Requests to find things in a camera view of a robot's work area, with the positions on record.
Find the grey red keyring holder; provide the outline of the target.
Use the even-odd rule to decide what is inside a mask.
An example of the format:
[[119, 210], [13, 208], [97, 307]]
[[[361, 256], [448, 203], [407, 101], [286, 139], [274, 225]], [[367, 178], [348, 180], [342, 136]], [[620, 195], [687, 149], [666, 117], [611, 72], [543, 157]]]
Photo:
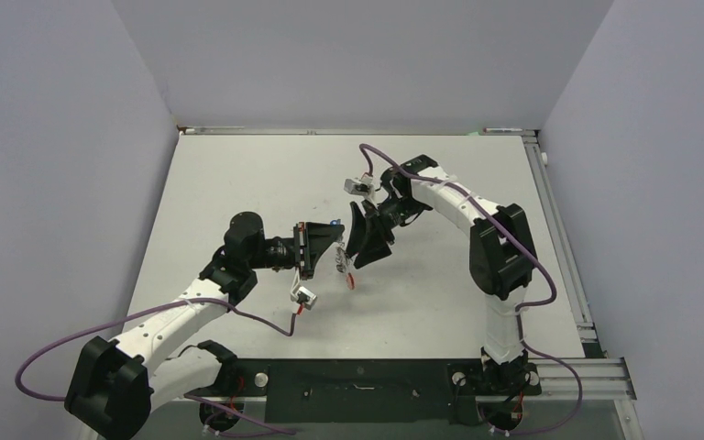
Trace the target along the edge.
[[343, 244], [336, 245], [335, 265], [336, 270], [344, 276], [347, 288], [351, 291], [355, 290], [356, 282], [352, 273], [352, 262], [347, 255]]

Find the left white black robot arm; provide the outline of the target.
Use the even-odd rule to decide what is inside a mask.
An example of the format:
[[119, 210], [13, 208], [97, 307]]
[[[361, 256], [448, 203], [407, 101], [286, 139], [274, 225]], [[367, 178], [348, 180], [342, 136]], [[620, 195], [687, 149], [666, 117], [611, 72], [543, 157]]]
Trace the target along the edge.
[[141, 324], [82, 348], [64, 409], [106, 439], [131, 439], [151, 413], [182, 395], [233, 389], [236, 355], [214, 341], [174, 352], [214, 320], [239, 309], [258, 282], [258, 270], [290, 270], [291, 318], [311, 309], [316, 296], [302, 285], [323, 254], [343, 235], [339, 222], [299, 222], [287, 237], [266, 237], [254, 212], [232, 217], [222, 246], [173, 301], [137, 314]]

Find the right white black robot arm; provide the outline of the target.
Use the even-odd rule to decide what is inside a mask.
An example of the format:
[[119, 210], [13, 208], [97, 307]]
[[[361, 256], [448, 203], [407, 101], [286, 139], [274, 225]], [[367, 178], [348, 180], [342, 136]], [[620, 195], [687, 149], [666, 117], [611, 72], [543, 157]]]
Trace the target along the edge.
[[535, 249], [524, 210], [474, 194], [426, 155], [385, 170], [379, 187], [387, 196], [376, 202], [378, 186], [370, 174], [344, 183], [346, 193], [363, 199], [350, 205], [347, 260], [361, 269], [385, 259], [391, 255], [396, 228], [407, 226], [424, 212], [440, 214], [466, 235], [469, 273], [486, 296], [483, 384], [499, 395], [517, 395], [535, 385], [515, 310], [524, 300], [534, 271]]

